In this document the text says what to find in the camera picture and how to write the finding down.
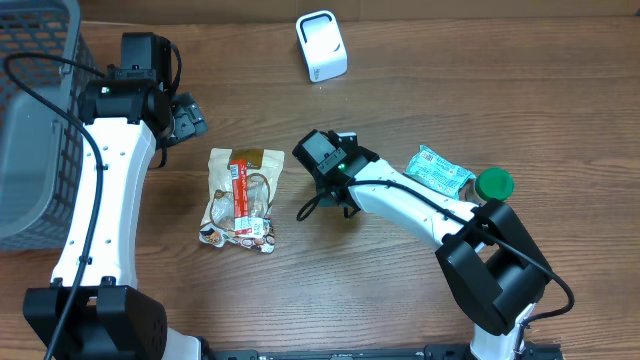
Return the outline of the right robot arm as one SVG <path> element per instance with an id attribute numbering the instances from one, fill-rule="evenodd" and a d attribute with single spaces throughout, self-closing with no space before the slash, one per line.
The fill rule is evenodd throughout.
<path id="1" fill-rule="evenodd" d="M 549 264 L 509 205 L 438 193 L 360 146 L 353 133 L 313 130 L 292 154 L 317 190 L 298 220 L 327 202 L 347 218 L 365 212 L 393 222 L 432 248 L 455 302 L 473 322 L 466 358 L 533 357 L 524 330 L 551 280 Z"/>

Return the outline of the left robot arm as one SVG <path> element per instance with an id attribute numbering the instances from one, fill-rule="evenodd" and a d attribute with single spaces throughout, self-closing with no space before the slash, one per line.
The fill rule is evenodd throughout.
<path id="1" fill-rule="evenodd" d="M 50 284 L 23 302 L 47 358 L 210 357 L 205 340 L 170 328 L 163 305 L 139 291 L 135 268 L 152 158 L 207 130 L 192 95 L 178 90 L 181 71 L 170 40 L 126 33 L 120 65 L 95 73 L 68 119 L 84 141 L 71 226 Z"/>

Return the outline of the red white snack bar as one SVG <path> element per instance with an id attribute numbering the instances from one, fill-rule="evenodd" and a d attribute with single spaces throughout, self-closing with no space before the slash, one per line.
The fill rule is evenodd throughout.
<path id="1" fill-rule="evenodd" d="M 232 160 L 229 169 L 234 196 L 234 231 L 237 236 L 250 234 L 247 161 Z"/>

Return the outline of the white brown snack wrapper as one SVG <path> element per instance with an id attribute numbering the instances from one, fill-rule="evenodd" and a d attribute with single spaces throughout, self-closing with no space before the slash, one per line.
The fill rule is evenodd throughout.
<path id="1" fill-rule="evenodd" d="M 229 164 L 247 161 L 249 220 L 252 232 L 237 236 L 234 231 L 234 196 Z M 260 148 L 214 148 L 208 161 L 209 201 L 201 221 L 199 240 L 217 248 L 233 244 L 263 254 L 275 249 L 271 219 L 277 183 L 284 168 L 285 154 Z"/>

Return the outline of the green lid glass jar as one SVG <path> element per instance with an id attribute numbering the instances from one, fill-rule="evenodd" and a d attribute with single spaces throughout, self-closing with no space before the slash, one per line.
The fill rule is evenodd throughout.
<path id="1" fill-rule="evenodd" d="M 463 188 L 461 198 L 464 201 L 482 205 L 491 199 L 507 200 L 515 190 L 515 181 L 503 168 L 493 167 L 484 170 Z"/>

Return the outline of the teal wipes packet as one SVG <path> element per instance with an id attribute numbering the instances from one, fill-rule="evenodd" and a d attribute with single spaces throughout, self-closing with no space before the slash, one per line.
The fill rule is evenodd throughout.
<path id="1" fill-rule="evenodd" d="M 463 187 L 476 179 L 473 172 L 449 162 L 426 145 L 421 145 L 409 160 L 404 174 L 431 190 L 456 200 L 460 199 Z"/>

